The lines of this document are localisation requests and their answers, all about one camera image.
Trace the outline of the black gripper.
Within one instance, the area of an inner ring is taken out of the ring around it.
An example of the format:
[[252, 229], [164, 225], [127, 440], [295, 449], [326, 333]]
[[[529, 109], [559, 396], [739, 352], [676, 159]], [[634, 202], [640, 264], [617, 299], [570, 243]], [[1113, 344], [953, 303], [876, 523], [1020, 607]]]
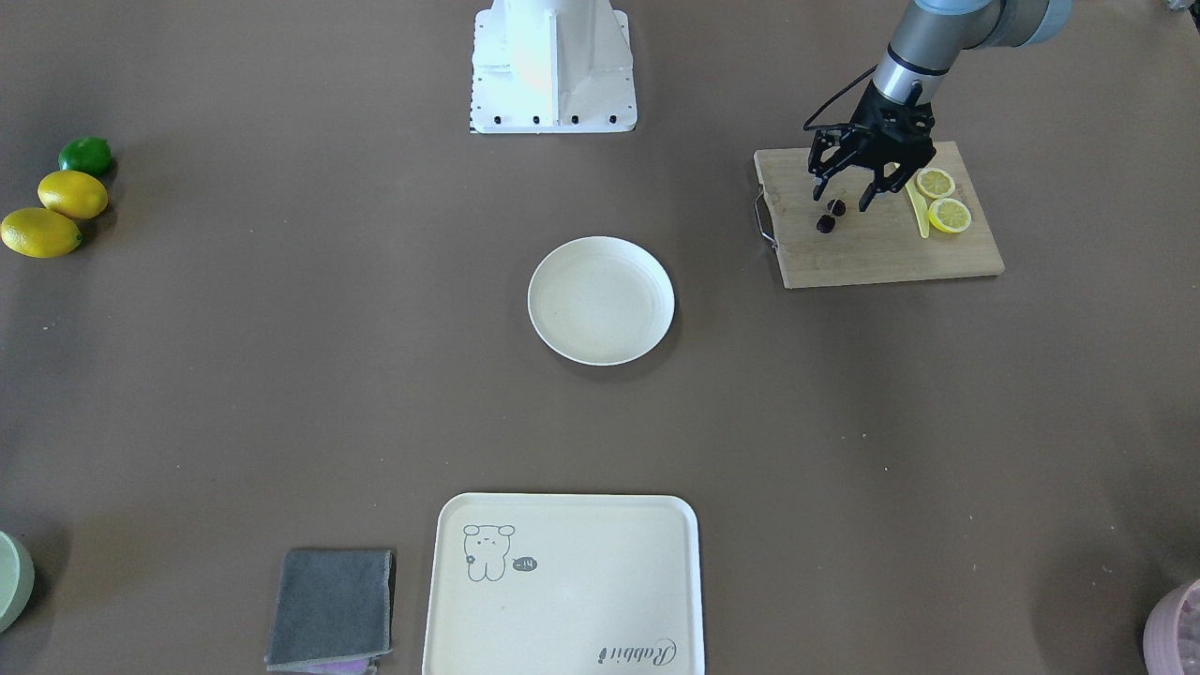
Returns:
[[816, 125], [810, 148], [812, 201], [818, 201], [828, 183], [842, 171], [870, 171], [872, 178], [858, 201], [865, 213], [877, 195], [905, 189], [918, 171], [929, 166], [936, 154], [931, 138], [935, 118], [932, 104], [920, 103], [924, 84], [912, 83], [893, 101], [872, 82], [862, 92], [851, 120], [835, 125]]

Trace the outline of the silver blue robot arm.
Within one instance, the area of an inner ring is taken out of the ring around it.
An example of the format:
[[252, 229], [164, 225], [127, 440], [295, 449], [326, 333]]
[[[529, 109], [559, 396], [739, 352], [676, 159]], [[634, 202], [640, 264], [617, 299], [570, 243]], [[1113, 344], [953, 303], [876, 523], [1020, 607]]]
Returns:
[[860, 196], [866, 211], [878, 193], [899, 192], [936, 150], [932, 98], [962, 50], [1022, 48], [1052, 38], [1069, 18], [1070, 1], [911, 1], [878, 64], [858, 77], [866, 86], [851, 119], [818, 125], [806, 171], [818, 201], [836, 173], [871, 171]]

